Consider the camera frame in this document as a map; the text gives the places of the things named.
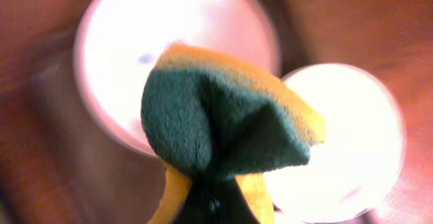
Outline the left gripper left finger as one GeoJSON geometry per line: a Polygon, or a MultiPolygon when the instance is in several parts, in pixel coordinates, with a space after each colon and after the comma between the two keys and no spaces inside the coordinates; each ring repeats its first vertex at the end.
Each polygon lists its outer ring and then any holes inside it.
{"type": "Polygon", "coordinates": [[[177,211],[172,224],[207,224],[211,222],[211,191],[204,181],[194,181],[188,195],[177,211]]]}

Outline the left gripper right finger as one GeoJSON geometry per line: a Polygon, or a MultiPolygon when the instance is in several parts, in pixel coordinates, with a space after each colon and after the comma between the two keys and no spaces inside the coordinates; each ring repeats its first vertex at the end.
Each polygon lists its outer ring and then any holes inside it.
{"type": "Polygon", "coordinates": [[[216,224],[259,224],[235,179],[216,185],[216,224]]]}

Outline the green and yellow sponge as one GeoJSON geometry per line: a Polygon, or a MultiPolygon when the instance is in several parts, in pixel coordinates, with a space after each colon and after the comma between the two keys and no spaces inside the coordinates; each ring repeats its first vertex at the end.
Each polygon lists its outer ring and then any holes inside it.
{"type": "Polygon", "coordinates": [[[304,166],[323,143],[324,118],[279,78],[245,61],[199,47],[171,45],[150,72],[141,125],[166,167],[152,223],[171,223],[194,181],[211,191],[235,179],[259,223],[273,223],[264,174],[304,166]]]}

